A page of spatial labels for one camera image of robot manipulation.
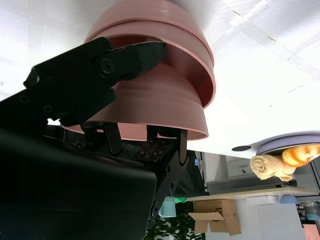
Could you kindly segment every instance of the rolled towel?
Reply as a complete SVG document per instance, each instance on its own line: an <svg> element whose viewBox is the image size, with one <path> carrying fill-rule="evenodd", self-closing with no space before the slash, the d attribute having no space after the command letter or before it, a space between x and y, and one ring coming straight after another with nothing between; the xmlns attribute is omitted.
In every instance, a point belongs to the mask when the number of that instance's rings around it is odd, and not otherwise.
<svg viewBox="0 0 320 240"><path fill-rule="evenodd" d="M250 167L254 174L261 180L273 176L280 178L282 181L292 180L291 174L296 170L295 167L289 166L282 160L281 156L257 155L251 158Z"/></svg>

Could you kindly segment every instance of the pink bowl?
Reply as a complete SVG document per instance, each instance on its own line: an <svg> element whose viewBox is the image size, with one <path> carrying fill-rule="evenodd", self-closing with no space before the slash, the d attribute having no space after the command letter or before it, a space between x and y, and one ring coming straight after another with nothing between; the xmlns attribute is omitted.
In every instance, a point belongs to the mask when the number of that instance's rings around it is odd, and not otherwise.
<svg viewBox="0 0 320 240"><path fill-rule="evenodd" d="M114 5L94 23L86 41L105 29L134 21L167 23L190 32L206 47L213 64L213 54L201 29L189 13L167 0L126 0Z"/></svg>
<svg viewBox="0 0 320 240"><path fill-rule="evenodd" d="M116 48L152 40L166 42L168 53L164 62L193 85L204 108L213 100L216 83L210 55L188 31L162 22L134 21L110 27L95 37L109 38Z"/></svg>
<svg viewBox="0 0 320 240"><path fill-rule="evenodd" d="M172 67L159 64L130 81L119 82L116 99L90 122L116 122L122 139L145 141L146 125L188 130L188 140L208 136L204 109L193 86ZM79 125L64 127L82 133Z"/></svg>

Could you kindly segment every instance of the white cabinet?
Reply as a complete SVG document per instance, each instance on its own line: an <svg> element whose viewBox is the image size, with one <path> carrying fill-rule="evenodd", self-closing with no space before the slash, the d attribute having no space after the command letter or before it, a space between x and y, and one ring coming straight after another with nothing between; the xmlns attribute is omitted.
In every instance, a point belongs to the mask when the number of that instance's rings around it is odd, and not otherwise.
<svg viewBox="0 0 320 240"><path fill-rule="evenodd" d="M247 158L227 161L226 168L228 171L229 179L256 176L250 168L250 159Z"/></svg>

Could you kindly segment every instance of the screw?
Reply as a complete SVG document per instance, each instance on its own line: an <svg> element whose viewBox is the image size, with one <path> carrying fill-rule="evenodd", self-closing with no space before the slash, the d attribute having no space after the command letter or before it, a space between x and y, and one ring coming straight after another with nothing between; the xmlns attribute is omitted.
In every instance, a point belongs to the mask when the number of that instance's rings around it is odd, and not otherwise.
<svg viewBox="0 0 320 240"><path fill-rule="evenodd" d="M43 106L43 111L45 112L45 113L47 113L47 114L49 114L49 113L52 113L52 111L53 111L54 109L53 109L53 107L51 106L51 105L44 105Z"/></svg>
<svg viewBox="0 0 320 240"><path fill-rule="evenodd" d="M30 102L30 98L26 95L21 95L19 99L20 99L20 103L22 104L27 104Z"/></svg>
<svg viewBox="0 0 320 240"><path fill-rule="evenodd" d="M48 75L46 76L46 80L47 80L48 82L52 82L52 81L54 81L55 79L56 79L56 76L53 75L53 74L48 74Z"/></svg>
<svg viewBox="0 0 320 240"><path fill-rule="evenodd" d="M115 71L115 64L110 59L103 59L100 63L102 71L106 74L112 74Z"/></svg>

